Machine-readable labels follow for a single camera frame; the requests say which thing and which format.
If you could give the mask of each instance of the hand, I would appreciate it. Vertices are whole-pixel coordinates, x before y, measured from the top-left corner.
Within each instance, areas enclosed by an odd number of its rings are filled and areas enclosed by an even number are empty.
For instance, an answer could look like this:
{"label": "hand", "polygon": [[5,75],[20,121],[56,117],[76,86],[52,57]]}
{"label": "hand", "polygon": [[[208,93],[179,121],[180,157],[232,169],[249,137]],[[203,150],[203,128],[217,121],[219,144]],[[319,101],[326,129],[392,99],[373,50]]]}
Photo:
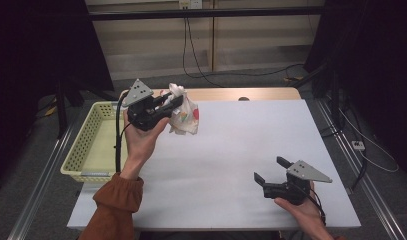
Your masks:
{"label": "hand", "polygon": [[[124,127],[128,126],[127,110],[123,112]],[[144,163],[151,157],[156,146],[157,137],[169,122],[169,118],[161,119],[157,125],[149,130],[142,131],[129,125],[125,129],[125,139],[128,149],[128,157],[120,177],[136,180]]]}
{"label": "hand", "polygon": [[[310,185],[311,189],[315,190],[312,181]],[[313,199],[315,199],[315,194],[313,191],[310,192],[310,195]],[[293,215],[300,228],[306,234],[308,234],[311,239],[333,239],[321,220],[319,209],[309,199],[306,198],[305,201],[299,206],[293,205],[289,201],[282,198],[275,198],[274,202]]]}

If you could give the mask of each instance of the crumpled plastic bag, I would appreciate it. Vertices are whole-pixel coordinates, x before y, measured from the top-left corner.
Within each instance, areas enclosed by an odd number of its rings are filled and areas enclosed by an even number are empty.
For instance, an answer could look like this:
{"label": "crumpled plastic bag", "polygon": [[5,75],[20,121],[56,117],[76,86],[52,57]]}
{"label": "crumpled plastic bag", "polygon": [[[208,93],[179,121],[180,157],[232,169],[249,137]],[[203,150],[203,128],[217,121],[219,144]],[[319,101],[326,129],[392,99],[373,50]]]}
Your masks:
{"label": "crumpled plastic bag", "polygon": [[171,132],[175,132],[178,135],[185,135],[187,132],[191,134],[196,134],[199,127],[199,108],[187,97],[187,91],[183,86],[177,86],[174,83],[169,84],[169,90],[172,93],[168,99],[163,103],[163,105],[168,104],[172,99],[177,98],[181,95],[184,96],[184,100],[181,106],[174,109],[172,112],[169,124],[171,125]]}

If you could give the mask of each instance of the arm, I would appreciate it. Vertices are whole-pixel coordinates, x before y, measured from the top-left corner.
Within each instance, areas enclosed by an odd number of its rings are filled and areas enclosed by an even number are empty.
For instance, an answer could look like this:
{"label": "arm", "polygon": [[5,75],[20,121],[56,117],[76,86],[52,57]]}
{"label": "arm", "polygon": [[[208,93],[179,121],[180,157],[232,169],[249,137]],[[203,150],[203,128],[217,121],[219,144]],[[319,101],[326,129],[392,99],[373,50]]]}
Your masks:
{"label": "arm", "polygon": [[[128,116],[124,111],[124,126]],[[97,210],[80,236],[85,239],[134,239],[132,213],[137,212],[143,195],[141,168],[153,154],[156,140],[169,122],[159,121],[154,129],[144,132],[132,125],[125,129],[128,156],[121,173],[116,173],[94,195]]]}
{"label": "arm", "polygon": [[[314,184],[311,182],[311,188],[314,189]],[[311,191],[311,196],[315,198],[315,194]],[[328,233],[327,228],[321,220],[318,208],[309,199],[306,199],[301,205],[296,206],[285,199],[276,198],[275,203],[283,209],[287,210],[297,220],[302,231],[304,231],[313,240],[345,240],[343,237],[333,238]]]}

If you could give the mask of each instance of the white table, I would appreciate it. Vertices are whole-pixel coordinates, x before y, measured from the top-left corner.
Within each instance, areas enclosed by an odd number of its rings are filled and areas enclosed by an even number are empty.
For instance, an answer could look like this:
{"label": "white table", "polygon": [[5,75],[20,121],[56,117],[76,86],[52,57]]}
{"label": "white table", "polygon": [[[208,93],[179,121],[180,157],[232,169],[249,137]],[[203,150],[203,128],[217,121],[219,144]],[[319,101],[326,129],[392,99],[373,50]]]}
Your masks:
{"label": "white table", "polygon": [[[141,171],[144,197],[133,215],[137,230],[217,231],[297,228],[292,216],[263,197],[253,172],[282,183],[276,163],[304,160],[333,179],[315,183],[332,228],[359,227],[304,100],[203,101],[196,135],[169,134],[169,127]],[[84,183],[68,227],[83,229],[96,209],[102,184]]]}

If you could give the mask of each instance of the gray carpet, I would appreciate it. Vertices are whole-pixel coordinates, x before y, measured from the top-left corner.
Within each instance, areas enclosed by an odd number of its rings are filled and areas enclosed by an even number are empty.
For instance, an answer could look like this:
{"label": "gray carpet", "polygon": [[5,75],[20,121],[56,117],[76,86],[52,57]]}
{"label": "gray carpet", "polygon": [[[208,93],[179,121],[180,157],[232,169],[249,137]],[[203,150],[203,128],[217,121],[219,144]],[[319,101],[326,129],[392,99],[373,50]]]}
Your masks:
{"label": "gray carpet", "polygon": [[[260,74],[274,72],[276,70],[278,69],[235,71],[234,73]],[[264,76],[217,75],[209,76],[208,79],[224,87],[281,87],[287,86],[288,84],[283,81],[283,77],[287,74],[293,77],[303,76],[305,75],[305,71],[297,66],[288,69],[287,72],[282,71],[278,74],[268,74]],[[186,88],[216,87],[203,78],[190,78],[186,75],[155,77],[141,80],[151,88],[166,88],[170,82],[183,85]],[[116,93],[111,94],[117,96],[121,90],[126,89],[131,83],[132,81],[115,81]],[[313,99],[312,97],[310,84],[302,87],[299,91],[306,100],[318,128],[324,129],[328,127],[328,123],[318,107],[317,101],[319,100]],[[93,100],[101,100],[88,92],[83,92],[83,96],[90,102]],[[51,99],[51,96],[43,98],[39,104],[41,106],[45,105],[49,99]],[[69,103],[67,103],[67,105],[68,108],[66,110],[70,123],[75,122],[78,124],[78,122],[81,122],[81,120],[85,118],[86,112],[82,111],[77,121],[74,121],[74,116],[80,112],[81,108],[69,107]],[[369,125],[365,123],[361,117],[359,117],[359,120],[361,121],[363,132],[367,136],[374,138],[375,133],[371,131]],[[8,238],[13,225],[26,204],[30,193],[33,191],[53,151],[57,134],[57,113],[49,117],[37,119],[32,126],[30,136],[22,146],[20,154],[17,159],[13,161],[7,174],[4,175],[2,179],[2,189],[0,189],[0,239]],[[349,140],[355,140],[355,136],[349,125],[346,125],[344,134]],[[351,186],[355,179],[355,174],[352,172],[334,136],[324,138],[324,142],[343,184],[346,187]],[[389,168],[393,167],[388,157],[373,145],[367,144],[367,150],[368,157],[372,160]],[[62,161],[56,163],[54,174],[50,179],[50,185],[46,189],[41,205],[35,214],[32,224],[29,226],[29,231],[25,239],[76,239],[79,235],[78,231],[67,228],[66,224],[82,184],[75,182],[70,177],[60,174],[59,169]],[[407,237],[407,175],[402,170],[399,170],[397,173],[387,173],[372,165],[368,166],[367,173],[394,213]],[[332,232],[347,236],[348,239],[390,239],[363,189],[358,186],[349,197],[362,223],[362,227],[340,231],[332,230]]]}

